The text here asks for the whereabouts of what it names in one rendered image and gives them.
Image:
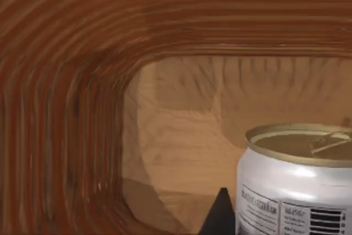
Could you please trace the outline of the silver can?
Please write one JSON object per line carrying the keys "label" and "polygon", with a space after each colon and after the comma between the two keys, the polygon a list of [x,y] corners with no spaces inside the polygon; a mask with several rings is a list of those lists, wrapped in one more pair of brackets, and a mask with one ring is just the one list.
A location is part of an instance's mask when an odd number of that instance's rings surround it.
{"label": "silver can", "polygon": [[252,128],[237,165],[235,235],[352,235],[352,129]]}

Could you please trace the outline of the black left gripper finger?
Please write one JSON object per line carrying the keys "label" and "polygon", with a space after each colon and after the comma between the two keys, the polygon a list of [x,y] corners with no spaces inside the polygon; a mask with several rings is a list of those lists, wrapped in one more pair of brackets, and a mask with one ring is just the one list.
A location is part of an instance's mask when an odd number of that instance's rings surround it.
{"label": "black left gripper finger", "polygon": [[221,188],[199,235],[235,235],[235,213],[227,188]]}

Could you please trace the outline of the wooden cupboard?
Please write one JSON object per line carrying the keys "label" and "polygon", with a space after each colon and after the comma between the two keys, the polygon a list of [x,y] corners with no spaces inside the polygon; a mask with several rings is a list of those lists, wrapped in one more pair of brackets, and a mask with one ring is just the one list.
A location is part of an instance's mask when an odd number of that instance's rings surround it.
{"label": "wooden cupboard", "polygon": [[352,127],[352,0],[0,0],[0,235],[198,235],[290,122]]}

